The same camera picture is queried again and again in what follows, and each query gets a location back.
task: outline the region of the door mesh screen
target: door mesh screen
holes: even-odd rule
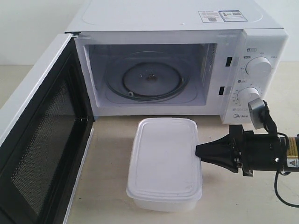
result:
[[[27,130],[34,130],[33,134],[26,145],[18,146],[24,153],[11,176],[12,183],[37,215],[43,207],[74,123],[75,112],[67,84],[63,81],[37,111]]]

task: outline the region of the label sticker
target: label sticker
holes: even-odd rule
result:
[[[218,11],[198,12],[203,22],[224,22]]]
[[[295,137],[289,137],[289,147],[286,152],[288,167],[298,168],[299,167],[299,157],[298,149]]]
[[[247,19],[239,10],[225,10],[219,11],[221,17],[225,22],[245,22]]]

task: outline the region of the power knob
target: power knob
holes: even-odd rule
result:
[[[256,57],[246,65],[246,72],[252,77],[265,77],[271,74],[272,65],[265,57]]]
[[[249,102],[257,98],[260,98],[260,94],[258,93],[257,89],[253,87],[245,88],[237,95],[238,101],[244,106],[247,106]]]

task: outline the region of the white microwave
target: white microwave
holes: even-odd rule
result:
[[[0,220],[66,221],[99,116],[250,122],[287,38],[253,0],[89,0],[0,110]]]

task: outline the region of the microwave door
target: microwave door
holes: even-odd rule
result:
[[[58,35],[0,110],[0,223],[64,221],[93,121],[74,39]]]

